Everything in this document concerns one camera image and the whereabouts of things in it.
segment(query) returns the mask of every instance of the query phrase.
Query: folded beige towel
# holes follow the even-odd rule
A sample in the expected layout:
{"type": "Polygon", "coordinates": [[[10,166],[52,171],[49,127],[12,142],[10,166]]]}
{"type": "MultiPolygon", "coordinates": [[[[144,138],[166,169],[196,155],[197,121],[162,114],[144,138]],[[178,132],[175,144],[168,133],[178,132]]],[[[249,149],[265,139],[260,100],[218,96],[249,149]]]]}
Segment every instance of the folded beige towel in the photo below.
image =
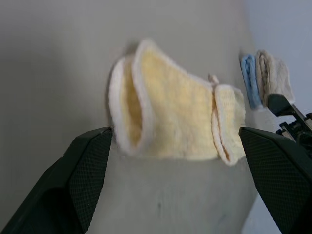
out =
{"type": "Polygon", "coordinates": [[[294,103],[286,64],[266,50],[258,50],[255,59],[258,89],[263,105],[268,106],[269,94],[282,94],[290,103],[294,103]]]}
{"type": "Polygon", "coordinates": [[[109,106],[120,149],[144,158],[213,159],[220,154],[218,135],[221,158],[234,165],[244,156],[238,136],[244,102],[228,85],[214,93],[216,82],[187,73],[152,41],[142,41],[112,72],[109,106]]]}

